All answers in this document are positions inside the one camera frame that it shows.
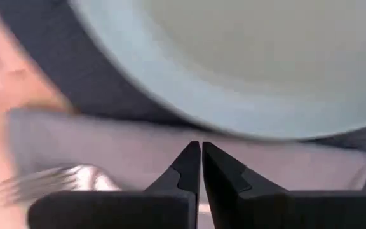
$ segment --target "fork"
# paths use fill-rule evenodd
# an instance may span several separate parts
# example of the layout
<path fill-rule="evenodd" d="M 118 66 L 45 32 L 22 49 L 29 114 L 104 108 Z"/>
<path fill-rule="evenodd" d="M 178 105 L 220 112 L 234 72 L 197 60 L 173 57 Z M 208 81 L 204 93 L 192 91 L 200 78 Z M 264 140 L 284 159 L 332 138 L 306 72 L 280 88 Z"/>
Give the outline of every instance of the fork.
<path fill-rule="evenodd" d="M 54 192 L 76 190 L 76 174 L 80 170 L 80 166 L 54 168 L 7 179 L 0 183 L 3 205 L 33 202 Z"/>

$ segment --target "plate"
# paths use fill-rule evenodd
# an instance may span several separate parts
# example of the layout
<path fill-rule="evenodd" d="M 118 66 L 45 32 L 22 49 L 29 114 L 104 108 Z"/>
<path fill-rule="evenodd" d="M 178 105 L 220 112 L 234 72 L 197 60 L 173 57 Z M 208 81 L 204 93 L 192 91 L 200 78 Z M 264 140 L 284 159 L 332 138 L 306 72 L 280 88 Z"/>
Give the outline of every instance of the plate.
<path fill-rule="evenodd" d="M 366 127 L 366 1 L 71 5 L 134 85 L 191 121 L 264 139 Z"/>

